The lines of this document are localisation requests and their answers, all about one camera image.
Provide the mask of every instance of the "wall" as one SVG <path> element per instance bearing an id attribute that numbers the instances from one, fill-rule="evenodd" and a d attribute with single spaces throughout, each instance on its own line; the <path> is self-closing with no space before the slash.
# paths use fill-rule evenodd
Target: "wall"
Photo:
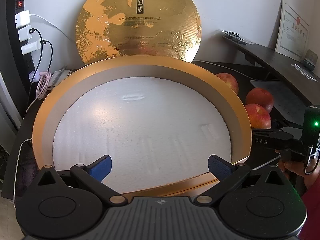
<path id="1" fill-rule="evenodd" d="M 76 19 L 86 0 L 25 0 L 25 8 L 55 23 L 69 37 L 75 38 Z M 263 46 L 275 46 L 279 29 L 281 0 L 193 0 L 202 22 L 202 41 L 196 59 L 248 64 L 244 56 L 227 46 L 217 35 L 218 29 L 239 32 L 241 35 Z M 287 0 L 306 22 L 313 15 L 314 0 Z M 75 43 L 69 41 L 58 30 L 43 20 L 31 18 L 43 38 L 54 46 L 52 71 L 83 66 Z M 32 53 L 35 64 L 40 51 Z M 50 60 L 50 46 L 44 47 L 40 70 L 44 71 Z"/>
<path id="2" fill-rule="evenodd" d="M 314 73 L 320 77 L 320 0 L 315 0 L 313 18 L 310 26 L 310 33 L 307 48 L 311 49 L 319 57 Z"/>

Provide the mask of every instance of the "white styrofoam insert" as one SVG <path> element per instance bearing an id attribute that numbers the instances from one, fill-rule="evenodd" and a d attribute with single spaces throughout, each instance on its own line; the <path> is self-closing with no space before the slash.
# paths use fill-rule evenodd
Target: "white styrofoam insert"
<path id="1" fill-rule="evenodd" d="M 90 90 L 64 114 L 53 142 L 57 170 L 110 155 L 103 183 L 119 193 L 203 174 L 211 154 L 231 161 L 229 132 L 214 105 L 187 86 L 151 77 Z"/>

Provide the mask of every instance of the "framed certificate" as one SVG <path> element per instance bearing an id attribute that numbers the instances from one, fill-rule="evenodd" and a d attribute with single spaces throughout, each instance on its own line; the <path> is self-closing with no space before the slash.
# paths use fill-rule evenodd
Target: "framed certificate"
<path id="1" fill-rule="evenodd" d="M 282 0 L 276 52 L 300 61 L 304 56 L 308 33 L 309 25 L 285 0 Z"/>

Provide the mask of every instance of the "white charger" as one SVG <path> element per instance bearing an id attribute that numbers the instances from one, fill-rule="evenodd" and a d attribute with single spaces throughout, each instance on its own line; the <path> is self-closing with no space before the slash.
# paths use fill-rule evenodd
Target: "white charger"
<path id="1" fill-rule="evenodd" d="M 32 38 L 32 33 L 30 33 L 31 25 L 27 25 L 26 27 L 21 28 L 18 30 L 19 34 L 19 41 L 26 41 Z"/>
<path id="2" fill-rule="evenodd" d="M 29 80 L 30 80 L 30 82 L 31 82 L 31 80 L 32 80 L 32 77 L 33 77 L 33 74 L 34 74 L 34 73 L 35 73 L 35 70 L 32 71 L 32 72 L 29 74 Z M 39 70 L 37 70 L 32 82 L 33 82 L 33 83 L 34 83 L 34 82 L 38 82 L 39 80 L 40 80 L 40 72 L 39 72 Z"/>
<path id="3" fill-rule="evenodd" d="M 30 23 L 30 11 L 22 11 L 16 14 L 15 20 L 16 20 L 16 29 L 23 27 Z"/>
<path id="4" fill-rule="evenodd" d="M 41 39 L 35 41 L 35 42 L 32 42 L 32 43 L 28 43 L 26 45 L 23 45 L 21 47 L 21 52 L 22 52 L 22 55 L 25 55 L 25 54 L 28 54 L 30 52 L 33 52 L 35 50 L 38 50 L 41 48 Z"/>

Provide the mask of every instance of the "apple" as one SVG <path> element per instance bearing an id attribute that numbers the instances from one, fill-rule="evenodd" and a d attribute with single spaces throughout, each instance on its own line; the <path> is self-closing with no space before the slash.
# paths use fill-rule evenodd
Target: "apple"
<path id="1" fill-rule="evenodd" d="M 247 94 L 245 104 L 257 104 L 270 113 L 273 108 L 273 96 L 263 88 L 254 88 Z"/>
<path id="2" fill-rule="evenodd" d="M 219 73 L 216 76 L 221 80 L 223 80 L 236 94 L 238 94 L 239 92 L 238 82 L 233 75 L 228 73 Z"/>
<path id="3" fill-rule="evenodd" d="M 244 108 L 248 113 L 252 128 L 271 129 L 271 117 L 266 109 L 257 104 L 248 104 Z"/>

